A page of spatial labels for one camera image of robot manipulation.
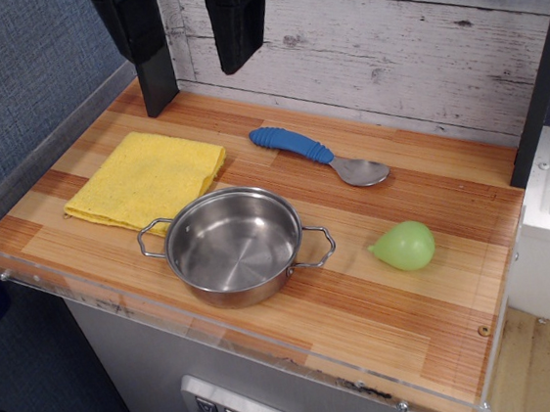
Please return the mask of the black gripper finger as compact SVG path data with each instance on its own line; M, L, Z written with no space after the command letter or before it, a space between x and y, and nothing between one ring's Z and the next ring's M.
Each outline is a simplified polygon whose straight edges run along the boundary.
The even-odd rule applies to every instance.
M164 46L157 0L91 0L120 52L132 64L148 62Z
M265 0L205 0L221 69L236 73L262 46Z

